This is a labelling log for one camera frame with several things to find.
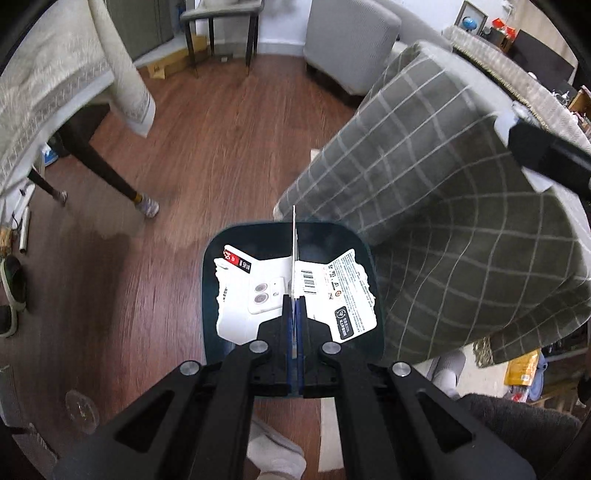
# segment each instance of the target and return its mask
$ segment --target cardboard box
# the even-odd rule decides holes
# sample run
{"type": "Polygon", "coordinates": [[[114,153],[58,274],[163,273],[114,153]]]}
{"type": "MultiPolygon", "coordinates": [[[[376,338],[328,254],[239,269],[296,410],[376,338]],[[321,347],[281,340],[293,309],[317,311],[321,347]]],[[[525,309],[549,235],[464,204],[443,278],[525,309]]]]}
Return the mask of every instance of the cardboard box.
{"type": "MultiPolygon", "coordinates": [[[[195,51],[195,61],[202,61],[207,58],[207,37],[205,35],[193,35],[193,50],[195,51]]],[[[146,67],[150,78],[165,79],[184,70],[189,65],[189,50],[183,48],[172,52],[163,59],[149,63],[146,67]]]]}

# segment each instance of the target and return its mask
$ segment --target wooden floor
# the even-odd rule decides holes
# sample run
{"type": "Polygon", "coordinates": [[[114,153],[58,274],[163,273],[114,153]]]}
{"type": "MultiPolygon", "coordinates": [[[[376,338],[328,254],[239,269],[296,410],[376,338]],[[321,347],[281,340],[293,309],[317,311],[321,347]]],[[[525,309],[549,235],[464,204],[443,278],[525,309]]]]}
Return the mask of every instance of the wooden floor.
{"type": "MultiPolygon", "coordinates": [[[[156,104],[147,139],[112,113],[92,144],[132,185],[160,201],[144,218],[75,159],[47,170],[66,189],[60,208],[36,192],[29,310],[2,340],[27,418],[58,453],[83,434],[66,413],[71,389],[109,421],[185,359],[203,360],[200,262],[208,240],[237,222],[270,219],[284,189],[353,109],[305,74],[302,59],[261,56],[210,63],[146,83],[156,104]]],[[[301,445],[306,479],[317,473],[318,401],[264,400],[258,414],[301,445]]],[[[247,477],[256,477],[247,468],[247,477]]]]}

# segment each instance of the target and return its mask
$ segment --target barcode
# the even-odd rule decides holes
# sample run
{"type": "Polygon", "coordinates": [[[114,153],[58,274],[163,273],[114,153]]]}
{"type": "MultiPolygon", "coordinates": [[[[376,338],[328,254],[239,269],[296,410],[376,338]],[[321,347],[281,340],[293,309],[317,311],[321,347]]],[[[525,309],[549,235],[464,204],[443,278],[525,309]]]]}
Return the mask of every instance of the barcode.
{"type": "Polygon", "coordinates": [[[300,270],[302,279],[304,280],[304,293],[316,295],[316,284],[314,283],[314,275],[309,270],[300,270]]]}

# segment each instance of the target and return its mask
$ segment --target silver screw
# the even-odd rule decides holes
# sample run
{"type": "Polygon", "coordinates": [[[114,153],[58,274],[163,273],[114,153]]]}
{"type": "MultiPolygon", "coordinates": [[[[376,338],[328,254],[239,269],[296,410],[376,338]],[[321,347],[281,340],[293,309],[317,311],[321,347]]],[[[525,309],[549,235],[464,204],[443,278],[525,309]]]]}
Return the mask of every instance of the silver screw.
{"type": "Polygon", "coordinates": [[[180,371],[183,375],[190,377],[199,372],[199,364],[193,360],[189,360],[181,365],[180,371]]]}
{"type": "Polygon", "coordinates": [[[340,352],[340,345],[336,342],[326,342],[322,346],[322,351],[326,353],[326,355],[336,355],[340,352]]]}
{"type": "Polygon", "coordinates": [[[248,348],[252,353],[265,353],[269,348],[269,345],[264,340],[255,340],[248,346],[248,348]]]}
{"type": "Polygon", "coordinates": [[[392,372],[394,372],[394,375],[398,377],[406,377],[411,372],[411,368],[409,364],[397,362],[392,365],[392,372]]]}

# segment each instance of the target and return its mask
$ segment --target yellow package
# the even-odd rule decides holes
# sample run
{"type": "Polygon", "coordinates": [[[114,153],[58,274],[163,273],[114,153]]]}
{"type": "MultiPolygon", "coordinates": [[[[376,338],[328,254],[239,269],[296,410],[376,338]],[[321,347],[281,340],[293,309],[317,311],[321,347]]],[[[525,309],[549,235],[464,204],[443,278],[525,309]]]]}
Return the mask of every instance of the yellow package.
{"type": "Polygon", "coordinates": [[[523,385],[530,387],[534,381],[535,369],[538,366],[540,350],[526,353],[519,358],[514,358],[507,365],[505,385],[523,385]]]}

